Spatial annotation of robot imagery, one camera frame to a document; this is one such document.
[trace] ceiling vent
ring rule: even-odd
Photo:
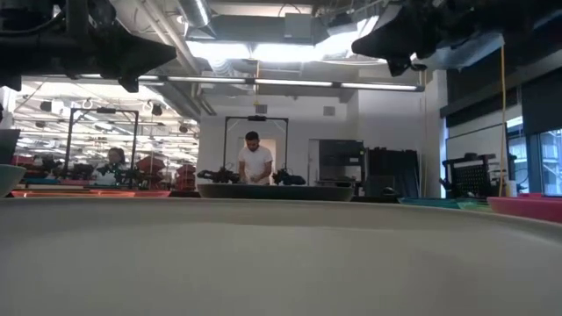
[[[256,114],[267,114],[267,104],[256,104]]]
[[[335,106],[324,106],[324,116],[335,116]]]

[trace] person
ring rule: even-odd
[[[127,170],[125,152],[121,148],[113,147],[107,152],[108,163],[100,163],[92,174],[95,185],[116,185],[116,171]]]
[[[246,147],[238,154],[238,172],[240,179],[247,184],[270,184],[271,151],[260,146],[260,138],[256,132],[246,134]]]

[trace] man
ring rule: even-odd
[[[260,147],[260,138],[256,132],[246,134],[246,147],[238,154],[238,173],[247,184],[268,185],[271,174],[271,151]]]

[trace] window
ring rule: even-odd
[[[562,196],[562,130],[541,133],[543,192]]]
[[[529,173],[527,168],[527,140],[523,134],[522,117],[508,121],[508,149],[511,155],[510,179],[517,183],[517,191],[529,193]]]

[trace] white bowl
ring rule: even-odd
[[[25,168],[0,165],[0,198],[7,196],[16,188],[25,175]]]

